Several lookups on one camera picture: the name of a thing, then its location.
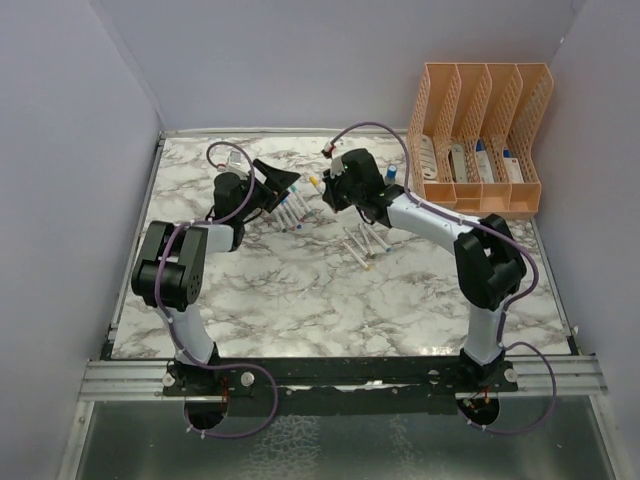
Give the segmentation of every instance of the white marble tabletop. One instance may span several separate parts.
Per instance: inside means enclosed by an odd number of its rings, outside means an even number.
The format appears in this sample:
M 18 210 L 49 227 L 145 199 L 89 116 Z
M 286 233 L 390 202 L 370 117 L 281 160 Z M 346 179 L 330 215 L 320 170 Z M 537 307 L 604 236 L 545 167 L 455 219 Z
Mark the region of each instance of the white marble tabletop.
M 153 186 L 146 226 L 203 218 L 213 202 L 216 172 L 205 159 L 216 137 L 167 139 Z M 309 182 L 327 168 L 318 152 L 322 136 L 234 136 L 253 158 L 302 174 L 297 184 L 315 209 L 301 230 L 282 233 L 274 218 L 249 224 L 238 251 L 207 258 L 198 304 L 209 335 L 224 356 L 383 356 L 457 354 L 467 331 L 468 306 L 457 283 L 454 258 L 427 240 L 376 225 L 393 248 L 365 271 L 345 250 L 343 227 L 356 231 L 355 209 L 334 214 Z M 350 136 L 344 149 L 364 147 L 381 168 L 401 165 L 389 137 Z M 224 163 L 229 150 L 213 155 Z M 570 353 L 563 325 L 529 222 L 510 222 L 541 270 L 541 282 L 511 309 L 505 342 L 526 340 L 545 353 Z M 523 287 L 531 281 L 530 272 Z M 515 350 L 515 353 L 530 353 Z M 173 355 L 154 311 L 129 289 L 113 358 Z

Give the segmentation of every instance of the organizer compartment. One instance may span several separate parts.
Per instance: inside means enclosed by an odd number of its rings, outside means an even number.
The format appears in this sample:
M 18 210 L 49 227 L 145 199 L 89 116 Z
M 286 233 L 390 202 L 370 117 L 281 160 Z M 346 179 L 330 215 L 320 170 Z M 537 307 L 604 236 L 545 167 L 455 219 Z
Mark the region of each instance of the organizer compartment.
M 522 77 L 522 95 L 507 137 L 507 147 L 518 158 L 524 183 L 513 183 L 509 211 L 526 218 L 538 211 L 542 186 L 531 149 L 544 112 L 553 92 L 553 78 L 545 64 L 518 64 Z
M 491 75 L 486 65 L 460 63 L 461 89 L 458 111 L 453 124 L 452 139 L 464 148 L 467 182 L 454 182 L 456 210 L 477 211 L 482 198 L 482 185 L 476 163 L 476 143 L 491 95 Z
M 455 64 L 426 64 L 407 134 L 414 190 L 426 200 L 448 208 L 456 204 L 448 154 L 460 84 Z M 422 176 L 420 143 L 423 134 L 431 138 L 434 146 L 438 166 L 434 182 L 425 182 Z
M 552 90 L 553 79 L 544 64 L 425 64 L 407 135 L 414 190 L 426 200 L 468 214 L 532 217 L 541 186 L 531 147 Z M 434 145 L 434 181 L 423 177 L 423 134 Z M 494 183 L 484 183 L 479 173 L 478 139 L 485 146 Z M 464 149 L 464 183 L 455 181 L 449 167 L 453 142 Z M 518 158 L 522 183 L 509 178 L 505 148 Z

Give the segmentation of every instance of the white backdrop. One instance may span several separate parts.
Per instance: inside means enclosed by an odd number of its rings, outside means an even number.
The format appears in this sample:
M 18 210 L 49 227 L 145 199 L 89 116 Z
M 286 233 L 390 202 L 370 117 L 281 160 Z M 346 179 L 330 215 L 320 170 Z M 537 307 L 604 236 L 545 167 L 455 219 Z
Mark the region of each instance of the white backdrop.
M 640 474 L 638 24 L 637 0 L 587 2 L 551 64 L 556 90 L 534 161 L 569 321 L 600 359 Z
M 425 61 L 550 62 L 582 0 L 93 0 L 167 129 L 409 123 Z
M 51 480 L 159 122 L 85 0 L 2 2 L 0 58 L 0 478 Z

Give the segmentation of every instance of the purple cable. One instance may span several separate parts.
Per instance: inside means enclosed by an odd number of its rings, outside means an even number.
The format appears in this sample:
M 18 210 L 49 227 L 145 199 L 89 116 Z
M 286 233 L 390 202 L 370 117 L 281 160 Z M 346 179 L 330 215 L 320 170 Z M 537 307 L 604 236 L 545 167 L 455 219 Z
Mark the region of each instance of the purple cable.
M 233 218 L 235 215 L 238 214 L 238 212 L 240 212 L 245 205 L 249 202 L 249 199 L 251 198 L 251 194 L 253 193 L 253 188 L 255 186 L 255 167 L 253 166 L 253 163 L 251 162 L 251 157 L 249 157 L 249 155 L 247 154 L 247 152 L 245 152 L 242 147 L 236 145 L 235 143 L 231 143 L 231 142 L 225 142 L 225 141 L 218 141 L 218 142 L 214 142 L 212 143 L 209 148 L 207 149 L 207 161 L 209 163 L 211 163 L 211 160 L 209 159 L 209 153 L 211 152 L 211 150 L 219 145 L 224 145 L 227 147 L 231 147 L 231 148 L 235 148 L 236 150 L 238 150 L 242 155 L 244 155 L 245 159 L 249 162 L 249 167 L 250 167 L 250 177 L 251 180 L 249 182 L 249 191 L 247 192 L 247 196 L 244 198 L 244 200 L 242 201 L 242 203 L 240 204 L 240 206 L 238 208 L 236 208 L 233 212 L 231 212 L 229 215 L 227 215 L 226 217 L 223 218 L 219 218 L 216 220 L 212 220 L 211 222 L 207 222 L 207 221 L 198 221 L 198 222 L 186 222 L 186 223 L 181 223 L 180 225 L 178 225 L 173 232 L 171 232 L 171 235 L 169 236 L 169 239 L 167 240 L 167 245 L 164 247 L 164 250 L 162 252 L 162 257 L 160 257 L 160 265 L 158 266 L 158 272 L 156 273 L 156 279 L 155 279 L 155 284 L 154 284 L 154 288 L 153 288 L 153 296 L 154 299 L 156 301 L 156 304 L 158 305 L 158 308 L 162 311 L 162 313 L 167 317 L 167 321 L 169 323 L 169 334 L 171 335 L 171 338 L 173 340 L 173 343 L 175 343 L 176 347 L 178 347 L 178 350 L 181 350 L 182 353 L 184 354 L 185 357 L 187 357 L 187 359 L 193 363 L 195 366 L 200 367 L 204 370 L 210 370 L 210 371 L 220 371 L 220 370 L 230 370 L 230 369 L 238 369 L 238 368 L 247 368 L 247 369 L 251 369 L 251 370 L 257 370 L 259 372 L 261 372 L 262 374 L 264 374 L 264 376 L 267 377 L 267 379 L 269 380 L 269 383 L 271 383 L 271 386 L 273 387 L 273 407 L 271 408 L 271 412 L 269 413 L 269 416 L 265 419 L 265 421 L 263 423 L 261 423 L 260 425 L 258 425 L 257 427 L 251 429 L 251 430 L 247 430 L 246 432 L 241 432 L 241 433 L 215 433 L 212 432 L 210 430 L 198 430 L 196 428 L 193 427 L 193 425 L 189 425 L 190 430 L 193 430 L 197 433 L 199 433 L 200 435 L 204 435 L 207 437 L 213 437 L 213 438 L 245 438 L 245 437 L 249 437 L 255 433 L 258 433 L 259 431 L 263 430 L 264 428 L 266 428 L 275 418 L 276 416 L 276 412 L 278 410 L 278 385 L 276 384 L 275 379 L 273 378 L 273 375 L 271 375 L 265 368 L 261 367 L 260 365 L 253 365 L 250 363 L 234 363 L 234 364 L 229 364 L 229 365 L 220 365 L 220 366 L 212 366 L 212 365 L 207 365 L 206 363 L 202 363 L 201 361 L 199 361 L 197 358 L 195 358 L 193 355 L 191 355 L 191 353 L 189 351 L 187 351 L 184 348 L 184 344 L 182 343 L 182 341 L 178 338 L 176 331 L 175 331 L 175 327 L 173 325 L 173 319 L 171 317 L 171 312 L 169 312 L 169 309 L 164 305 L 164 303 L 162 303 L 162 298 L 160 296 L 160 284 L 161 284 L 161 279 L 162 279 L 162 274 L 164 272 L 165 266 L 167 264 L 167 258 L 169 258 L 170 253 L 171 253 L 171 247 L 173 245 L 173 243 L 176 241 L 176 238 L 178 238 L 178 235 L 180 234 L 180 232 L 182 232 L 183 230 L 189 228 L 191 225 L 216 225 L 219 223 L 223 223 L 227 220 L 229 220 L 230 218 Z
M 407 149 L 407 144 L 404 142 L 404 140 L 400 137 L 400 135 L 398 135 L 391 127 L 388 127 L 387 125 L 384 125 L 383 123 L 379 123 L 379 122 L 360 122 L 360 123 L 356 123 L 354 125 L 351 125 L 350 127 L 345 128 L 344 130 L 342 130 L 340 133 L 338 133 L 335 137 L 333 137 L 333 140 L 331 140 L 331 145 L 335 145 L 335 143 L 340 140 L 344 135 L 346 135 L 347 133 L 349 133 L 352 130 L 355 130 L 356 128 L 360 128 L 360 127 L 364 127 L 364 126 L 374 126 L 374 127 L 379 127 L 382 128 L 383 130 L 386 130 L 387 132 L 389 132 L 391 135 L 393 135 L 393 137 L 398 140 L 398 143 L 400 143 L 400 146 L 402 147 L 402 151 L 404 153 L 404 159 L 405 159 L 405 166 L 406 166 L 406 171 L 404 174 L 404 189 L 405 192 L 407 194 L 407 197 L 409 197 L 409 200 L 411 200 L 411 202 L 413 202 L 414 204 L 418 205 L 420 208 L 424 208 L 425 210 L 438 215 L 442 218 L 444 218 L 445 220 L 448 220 L 450 222 L 460 222 L 460 218 L 452 215 L 452 214 L 448 214 L 446 212 L 443 212 L 435 207 L 432 207 L 429 204 L 426 204 L 424 202 L 422 202 L 421 199 L 416 198 L 413 196 L 413 194 L 411 193 L 411 191 L 409 190 L 409 177 L 410 177 L 410 169 L 411 169 L 411 164 L 409 162 L 409 150 Z M 488 227 L 485 227 L 484 225 L 481 225 L 479 223 L 476 222 L 472 222 L 470 220 L 462 220 L 460 223 L 462 223 L 462 225 L 465 225 L 467 227 L 471 227 L 471 228 L 477 228 L 478 230 L 482 230 L 485 233 L 488 233 L 490 235 L 493 235 L 494 237 L 502 240 L 503 242 L 508 243 L 509 245 L 511 245 L 512 247 L 514 247 L 515 249 L 518 250 L 518 252 L 520 252 L 522 254 L 523 257 L 525 257 L 527 259 L 527 262 L 529 262 L 529 264 L 531 265 L 531 271 L 533 274 L 533 280 L 531 282 L 531 285 L 529 285 L 528 288 L 526 288 L 525 290 L 523 290 L 522 292 L 518 293 L 517 295 L 514 295 L 513 297 L 509 298 L 507 301 L 504 302 L 504 304 L 502 305 L 502 311 L 500 312 L 500 322 L 498 324 L 498 331 L 497 331 L 497 338 L 496 340 L 498 341 L 498 344 L 502 344 L 502 336 L 504 334 L 504 326 L 507 320 L 507 310 L 508 308 L 516 301 L 520 300 L 523 297 L 526 297 L 527 295 L 529 295 L 531 292 L 533 292 L 533 290 L 538 286 L 538 282 L 540 280 L 540 272 L 538 271 L 538 266 L 536 265 L 535 260 L 533 259 L 533 257 L 531 256 L 531 254 L 522 246 L 520 245 L 518 242 L 516 242 L 515 240 L 513 240 L 512 238 L 507 237 L 506 235 L 503 235 L 500 232 L 496 232 L 495 230 L 492 230 Z M 530 432 L 531 430 L 533 430 L 534 428 L 537 428 L 538 426 L 540 426 L 545 420 L 547 420 L 551 414 L 553 413 L 555 406 L 556 406 L 556 401 L 557 401 L 557 386 L 556 386 L 556 377 L 555 374 L 553 373 L 553 368 L 551 367 L 551 364 L 549 363 L 549 361 L 547 360 L 547 358 L 542 354 L 542 352 L 540 352 L 540 350 L 538 350 L 537 348 L 535 348 L 533 345 L 530 345 L 529 343 L 526 342 L 515 342 L 511 345 L 509 345 L 508 347 L 505 348 L 505 351 L 509 351 L 519 345 L 525 346 L 530 348 L 531 350 L 533 350 L 544 362 L 544 364 L 546 365 L 547 369 L 549 370 L 549 375 L 551 376 L 551 385 L 552 385 L 552 399 L 551 399 L 551 405 L 549 406 L 549 409 L 545 412 L 545 414 L 540 417 L 540 419 L 538 421 L 536 421 L 535 423 L 529 425 L 528 427 L 524 427 L 520 430 L 514 430 L 514 431 L 501 431 L 501 430 L 492 430 L 489 428 L 483 428 L 481 425 L 477 425 L 474 424 L 473 422 L 471 422 L 471 420 L 467 419 L 468 422 L 470 422 L 470 425 L 472 426 L 476 426 L 478 428 L 480 428 L 481 430 L 490 432 L 490 433 L 495 433 L 498 435 L 515 435 L 518 433 L 527 433 Z

